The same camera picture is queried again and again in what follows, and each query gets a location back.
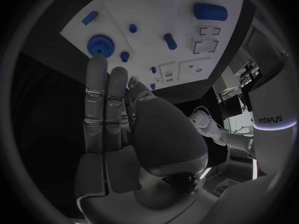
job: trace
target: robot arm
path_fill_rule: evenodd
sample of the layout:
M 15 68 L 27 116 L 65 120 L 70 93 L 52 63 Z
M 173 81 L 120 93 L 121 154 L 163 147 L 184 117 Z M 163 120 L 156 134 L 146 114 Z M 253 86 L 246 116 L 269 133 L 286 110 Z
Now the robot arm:
M 252 137 L 229 134 L 225 129 L 218 128 L 217 123 L 204 111 L 197 111 L 189 119 L 201 135 L 212 138 L 215 143 L 221 146 L 228 145 L 255 157 L 255 154 L 250 151 L 253 143 Z

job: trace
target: blue round knob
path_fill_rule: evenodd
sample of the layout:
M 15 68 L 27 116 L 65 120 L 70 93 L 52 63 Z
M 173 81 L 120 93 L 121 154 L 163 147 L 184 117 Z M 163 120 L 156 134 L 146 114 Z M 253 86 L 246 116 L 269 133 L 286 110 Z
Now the blue round knob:
M 102 55 L 108 58 L 114 52 L 114 43 L 107 36 L 96 35 L 89 39 L 87 50 L 92 56 Z
M 156 67 L 152 67 L 151 68 L 151 72 L 153 72 L 154 74 L 157 72 L 157 69 L 156 69 Z
M 130 33 L 135 33 L 135 32 L 137 32 L 137 27 L 134 24 L 132 24 L 129 28 L 129 31 L 130 31 Z
M 169 47 L 170 50 L 174 50 L 177 48 L 177 44 L 170 33 L 167 33 L 164 36 L 164 40 L 166 41 L 167 46 Z
M 126 51 L 124 51 L 124 52 L 122 52 L 121 53 L 121 60 L 122 60 L 122 62 L 127 62 L 128 61 L 128 59 L 129 59 L 129 54 L 128 54 L 128 52 L 126 52 Z
M 206 3 L 196 3 L 193 12 L 198 20 L 225 21 L 228 16 L 225 7 Z
M 155 84 L 151 84 L 150 87 L 153 91 L 155 90 Z

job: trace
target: purple light strip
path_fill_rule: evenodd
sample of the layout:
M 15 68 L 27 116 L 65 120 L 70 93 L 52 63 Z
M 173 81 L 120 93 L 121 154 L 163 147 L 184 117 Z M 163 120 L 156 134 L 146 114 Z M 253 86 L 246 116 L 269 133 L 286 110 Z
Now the purple light strip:
M 256 124 L 254 124 L 253 127 L 256 128 L 256 129 L 259 129 L 259 130 L 274 131 L 274 130 L 281 130 L 281 129 L 290 128 L 290 127 L 294 126 L 296 123 L 297 123 L 297 121 L 295 121 L 294 123 L 291 123 L 290 125 L 283 126 L 283 127 L 278 127 L 278 128 L 262 128 L 262 127 L 256 126 Z

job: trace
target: blue disc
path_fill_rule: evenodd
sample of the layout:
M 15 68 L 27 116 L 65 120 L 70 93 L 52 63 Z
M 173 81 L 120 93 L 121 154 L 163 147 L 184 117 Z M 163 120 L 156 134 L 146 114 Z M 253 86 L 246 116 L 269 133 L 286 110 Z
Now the blue disc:
M 87 50 L 92 56 L 102 55 L 108 58 L 114 52 L 114 43 L 107 36 L 96 35 L 89 39 Z

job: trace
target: white pegboard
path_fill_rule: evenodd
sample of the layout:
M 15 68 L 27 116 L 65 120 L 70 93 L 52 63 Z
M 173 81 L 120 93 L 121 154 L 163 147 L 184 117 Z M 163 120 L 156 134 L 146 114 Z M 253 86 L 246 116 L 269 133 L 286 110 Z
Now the white pegboard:
M 193 14 L 196 2 L 226 7 L 228 19 L 197 20 Z M 88 40 L 97 34 L 109 36 L 114 41 L 115 51 L 108 58 L 108 72 L 122 66 L 128 70 L 129 76 L 137 76 L 148 87 L 156 84 L 156 89 L 161 89 L 209 77 L 230 40 L 242 3 L 243 0 L 93 0 L 71 19 L 61 35 L 88 57 L 91 57 L 87 51 Z M 97 11 L 99 15 L 85 26 L 82 19 L 92 11 Z M 131 24 L 137 26 L 136 33 L 129 32 Z M 200 36 L 198 26 L 219 27 L 221 32 L 215 36 Z M 163 39 L 166 33 L 172 34 L 177 49 L 168 49 Z M 194 55 L 191 41 L 209 39 L 219 41 L 215 52 Z M 127 63 L 121 62 L 120 54 L 123 51 L 130 54 Z M 180 72 L 180 64 L 194 60 L 201 62 L 201 72 L 194 74 L 189 69 L 184 71 L 184 79 L 175 79 L 171 84 L 163 82 L 159 65 L 174 63 Z M 151 67 L 156 67 L 156 74 L 151 72 Z

